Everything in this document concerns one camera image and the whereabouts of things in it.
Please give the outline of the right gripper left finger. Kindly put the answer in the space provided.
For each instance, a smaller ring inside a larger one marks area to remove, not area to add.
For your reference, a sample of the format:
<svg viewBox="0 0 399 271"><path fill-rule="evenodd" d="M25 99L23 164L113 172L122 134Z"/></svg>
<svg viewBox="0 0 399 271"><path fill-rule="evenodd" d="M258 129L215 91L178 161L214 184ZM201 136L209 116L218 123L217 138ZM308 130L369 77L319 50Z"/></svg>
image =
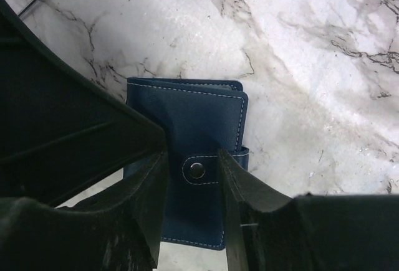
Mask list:
<svg viewBox="0 0 399 271"><path fill-rule="evenodd" d="M73 207L1 199L1 269L155 269L167 183L168 155L158 153Z"/></svg>

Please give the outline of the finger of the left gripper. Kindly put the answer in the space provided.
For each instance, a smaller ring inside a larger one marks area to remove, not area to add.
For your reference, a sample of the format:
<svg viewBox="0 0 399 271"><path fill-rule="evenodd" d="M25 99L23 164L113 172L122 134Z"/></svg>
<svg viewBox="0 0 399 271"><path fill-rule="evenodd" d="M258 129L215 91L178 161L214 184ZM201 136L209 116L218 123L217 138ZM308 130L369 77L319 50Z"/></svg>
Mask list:
<svg viewBox="0 0 399 271"><path fill-rule="evenodd" d="M60 204L166 150L165 134L76 72L1 1L1 196Z"/></svg>

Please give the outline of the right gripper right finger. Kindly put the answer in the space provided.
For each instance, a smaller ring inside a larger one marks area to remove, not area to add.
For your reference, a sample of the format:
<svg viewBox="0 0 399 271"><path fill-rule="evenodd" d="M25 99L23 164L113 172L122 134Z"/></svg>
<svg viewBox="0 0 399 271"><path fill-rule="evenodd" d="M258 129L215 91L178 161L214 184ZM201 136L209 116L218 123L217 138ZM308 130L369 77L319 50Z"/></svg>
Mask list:
<svg viewBox="0 0 399 271"><path fill-rule="evenodd" d="M229 270L397 270L398 196L288 197L218 154Z"/></svg>

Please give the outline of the blue leather card holder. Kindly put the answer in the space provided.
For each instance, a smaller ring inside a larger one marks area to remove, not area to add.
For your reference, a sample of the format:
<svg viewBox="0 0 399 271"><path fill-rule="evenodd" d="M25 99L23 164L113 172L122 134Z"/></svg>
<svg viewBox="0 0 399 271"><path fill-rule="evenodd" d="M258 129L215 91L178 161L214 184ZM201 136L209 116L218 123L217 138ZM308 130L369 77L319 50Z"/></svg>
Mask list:
<svg viewBox="0 0 399 271"><path fill-rule="evenodd" d="M218 151L242 168L248 96L237 80L138 78L127 80L126 104L163 128L169 180L162 241L222 250L223 213Z"/></svg>

